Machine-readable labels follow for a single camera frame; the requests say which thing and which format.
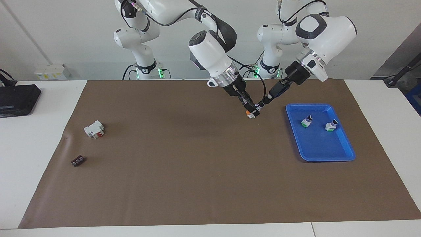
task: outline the white tabletop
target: white tabletop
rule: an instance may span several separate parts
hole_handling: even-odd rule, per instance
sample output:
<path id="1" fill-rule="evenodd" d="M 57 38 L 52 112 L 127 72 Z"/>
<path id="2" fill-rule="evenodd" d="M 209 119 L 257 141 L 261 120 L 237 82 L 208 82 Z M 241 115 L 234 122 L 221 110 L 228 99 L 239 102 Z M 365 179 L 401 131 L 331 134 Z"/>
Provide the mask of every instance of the white tabletop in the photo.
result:
<path id="1" fill-rule="evenodd" d="M 14 230 L 86 81 L 28 83 L 36 84 L 43 91 L 33 114 L 0 120 L 0 229 L 3 229 L 0 236 L 421 236 L 419 220 Z M 415 144 L 421 140 L 421 117 L 399 90 L 387 88 L 382 81 L 347 80 L 346 83 L 420 208 L 421 148 Z"/>

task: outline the brown paper mat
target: brown paper mat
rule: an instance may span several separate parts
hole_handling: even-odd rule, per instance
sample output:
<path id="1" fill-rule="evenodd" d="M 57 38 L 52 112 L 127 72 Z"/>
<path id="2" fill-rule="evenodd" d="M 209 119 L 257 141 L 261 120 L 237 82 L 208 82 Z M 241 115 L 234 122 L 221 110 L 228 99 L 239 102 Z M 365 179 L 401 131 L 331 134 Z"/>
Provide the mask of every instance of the brown paper mat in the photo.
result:
<path id="1" fill-rule="evenodd" d="M 304 162 L 289 103 L 331 104 L 356 160 Z M 293 85 L 253 120 L 205 81 L 89 81 L 19 228 L 400 219 L 421 213 L 343 81 Z"/>

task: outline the black terminal block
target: black terminal block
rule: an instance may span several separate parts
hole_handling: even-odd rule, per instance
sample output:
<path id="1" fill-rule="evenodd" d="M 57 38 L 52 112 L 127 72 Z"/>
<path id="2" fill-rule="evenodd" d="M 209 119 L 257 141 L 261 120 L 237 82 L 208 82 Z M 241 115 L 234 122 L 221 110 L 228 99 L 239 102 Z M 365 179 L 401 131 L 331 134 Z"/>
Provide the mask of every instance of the black terminal block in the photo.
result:
<path id="1" fill-rule="evenodd" d="M 83 162 L 85 162 L 85 158 L 83 156 L 78 156 L 76 159 L 72 160 L 72 165 L 74 167 L 81 165 Z"/>

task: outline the electrical component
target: electrical component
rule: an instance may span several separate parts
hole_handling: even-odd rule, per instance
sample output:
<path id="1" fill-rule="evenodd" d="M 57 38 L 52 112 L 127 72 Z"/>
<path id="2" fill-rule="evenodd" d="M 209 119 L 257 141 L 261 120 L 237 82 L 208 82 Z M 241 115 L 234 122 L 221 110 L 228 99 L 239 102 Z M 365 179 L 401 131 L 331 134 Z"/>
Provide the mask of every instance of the electrical component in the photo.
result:
<path id="1" fill-rule="evenodd" d="M 72 165 L 74 167 L 77 167 L 81 165 L 83 162 L 85 162 L 85 158 L 83 156 L 78 156 L 76 159 L 72 160 Z"/>
<path id="2" fill-rule="evenodd" d="M 313 117 L 309 115 L 305 119 L 303 119 L 303 121 L 301 122 L 301 126 L 307 128 L 308 126 L 310 126 L 310 124 L 312 124 L 312 122 L 313 122 Z"/>
<path id="3" fill-rule="evenodd" d="M 88 137 L 100 138 L 104 135 L 104 126 L 100 121 L 95 121 L 92 125 L 84 128 L 83 130 L 88 135 Z"/>
<path id="4" fill-rule="evenodd" d="M 328 132 L 333 132 L 335 131 L 337 126 L 338 126 L 338 121 L 333 120 L 332 122 L 326 124 L 325 129 Z"/>
<path id="5" fill-rule="evenodd" d="M 51 64 L 35 70 L 40 80 L 69 80 L 70 72 L 63 64 Z"/>

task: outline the small component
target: small component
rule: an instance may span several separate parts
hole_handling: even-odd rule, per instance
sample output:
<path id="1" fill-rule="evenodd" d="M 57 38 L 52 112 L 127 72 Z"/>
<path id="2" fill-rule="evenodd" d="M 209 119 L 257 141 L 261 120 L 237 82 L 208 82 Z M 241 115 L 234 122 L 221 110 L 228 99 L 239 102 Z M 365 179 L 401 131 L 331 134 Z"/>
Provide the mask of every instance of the small component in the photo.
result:
<path id="1" fill-rule="evenodd" d="M 338 121 L 333 120 L 332 122 L 326 124 L 325 129 L 328 132 L 333 132 L 336 129 L 337 126 L 338 126 Z"/>
<path id="2" fill-rule="evenodd" d="M 245 113 L 247 114 L 247 116 L 251 119 L 254 119 L 256 116 L 254 116 L 254 114 L 250 113 L 249 111 L 245 111 Z"/>
<path id="3" fill-rule="evenodd" d="M 85 162 L 85 158 L 83 158 L 83 156 L 78 156 L 76 159 L 72 160 L 72 165 L 76 167 L 81 165 L 83 162 Z"/>
<path id="4" fill-rule="evenodd" d="M 104 135 L 104 126 L 99 121 L 95 121 L 95 123 L 83 130 L 89 137 L 93 137 L 95 139 Z"/>
<path id="5" fill-rule="evenodd" d="M 310 126 L 310 124 L 312 124 L 312 122 L 313 122 L 313 117 L 310 114 L 305 119 L 303 119 L 303 121 L 301 121 L 301 126 L 308 127 Z"/>

